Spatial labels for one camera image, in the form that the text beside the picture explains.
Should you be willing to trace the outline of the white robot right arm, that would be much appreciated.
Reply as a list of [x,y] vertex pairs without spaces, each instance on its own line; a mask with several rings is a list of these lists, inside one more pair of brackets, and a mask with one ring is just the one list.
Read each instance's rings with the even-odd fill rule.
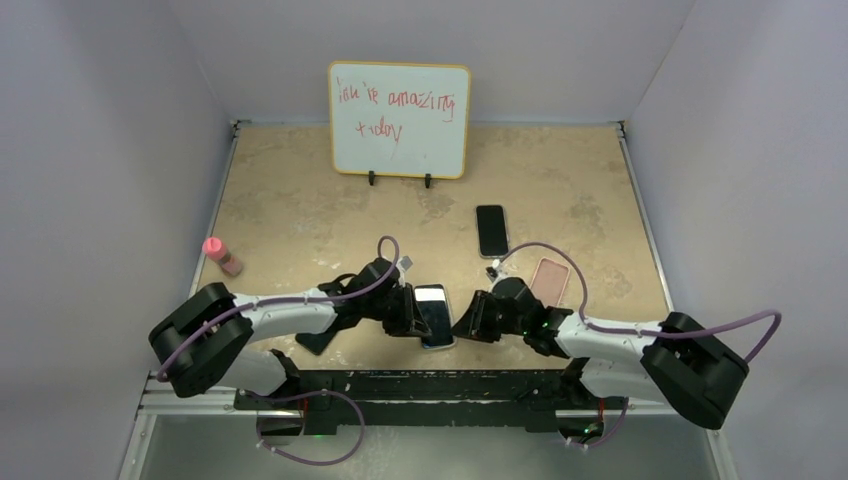
[[486,343],[517,335],[542,356],[571,360],[561,392],[573,406],[596,398],[649,400],[710,430],[723,426],[749,373],[747,360],[686,314],[632,325],[581,319],[544,305],[517,277],[476,291],[452,333]]

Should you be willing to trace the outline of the black phone with case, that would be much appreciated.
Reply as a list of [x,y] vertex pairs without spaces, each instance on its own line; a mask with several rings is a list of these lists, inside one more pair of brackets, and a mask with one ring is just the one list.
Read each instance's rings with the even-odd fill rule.
[[479,253],[483,258],[502,257],[510,250],[505,210],[501,205],[475,207]]

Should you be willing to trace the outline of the pink phone case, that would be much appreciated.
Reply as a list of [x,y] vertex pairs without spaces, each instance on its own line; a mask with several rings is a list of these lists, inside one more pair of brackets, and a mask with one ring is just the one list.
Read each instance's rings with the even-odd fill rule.
[[550,258],[541,258],[530,282],[530,291],[544,306],[558,307],[567,288],[571,269]]

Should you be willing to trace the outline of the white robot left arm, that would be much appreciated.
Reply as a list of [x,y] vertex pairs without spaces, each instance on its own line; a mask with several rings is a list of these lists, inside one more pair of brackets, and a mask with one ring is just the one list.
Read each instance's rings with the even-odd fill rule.
[[281,352],[253,352],[248,345],[287,335],[334,336],[363,319],[381,323],[392,337],[431,333],[399,264],[376,258],[356,274],[297,294],[251,296],[210,283],[157,324],[148,341],[160,362],[157,380],[178,397],[229,386],[284,409],[297,399],[296,365]]

